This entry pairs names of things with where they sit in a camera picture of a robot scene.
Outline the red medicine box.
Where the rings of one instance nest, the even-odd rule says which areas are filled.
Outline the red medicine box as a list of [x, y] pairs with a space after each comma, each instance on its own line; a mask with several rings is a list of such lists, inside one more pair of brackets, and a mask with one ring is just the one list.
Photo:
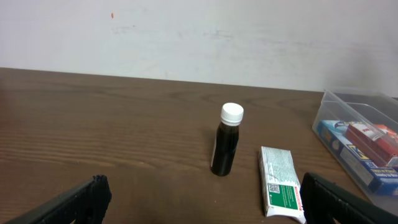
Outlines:
[[387, 126], [350, 124], [345, 136], [378, 167], [397, 167], [397, 133]]

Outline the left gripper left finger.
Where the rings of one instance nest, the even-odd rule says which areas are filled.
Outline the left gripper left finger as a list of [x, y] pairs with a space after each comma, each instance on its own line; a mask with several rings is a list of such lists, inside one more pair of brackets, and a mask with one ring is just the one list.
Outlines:
[[105, 175], [94, 175], [89, 181], [70, 189], [8, 224], [101, 224], [112, 194]]

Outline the white green medicine box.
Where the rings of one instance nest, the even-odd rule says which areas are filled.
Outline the white green medicine box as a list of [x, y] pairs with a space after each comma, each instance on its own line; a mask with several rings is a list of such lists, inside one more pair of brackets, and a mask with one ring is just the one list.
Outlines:
[[288, 150], [262, 146], [259, 151], [262, 198], [266, 217], [285, 216], [305, 224], [300, 181]]

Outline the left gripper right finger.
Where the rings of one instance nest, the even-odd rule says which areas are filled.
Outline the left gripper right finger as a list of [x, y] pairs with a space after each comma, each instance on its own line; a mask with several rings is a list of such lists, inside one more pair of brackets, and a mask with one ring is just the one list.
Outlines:
[[300, 188], [308, 224], [397, 224], [393, 215], [337, 186], [307, 172]]

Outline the blue Kool Fever box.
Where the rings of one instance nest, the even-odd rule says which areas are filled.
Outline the blue Kool Fever box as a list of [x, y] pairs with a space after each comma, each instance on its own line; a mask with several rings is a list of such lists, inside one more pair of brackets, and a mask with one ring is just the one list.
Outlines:
[[321, 120], [316, 130], [332, 154], [372, 193], [396, 197], [397, 171], [391, 167], [379, 167], [365, 156], [345, 137], [348, 126], [349, 123], [344, 121]]

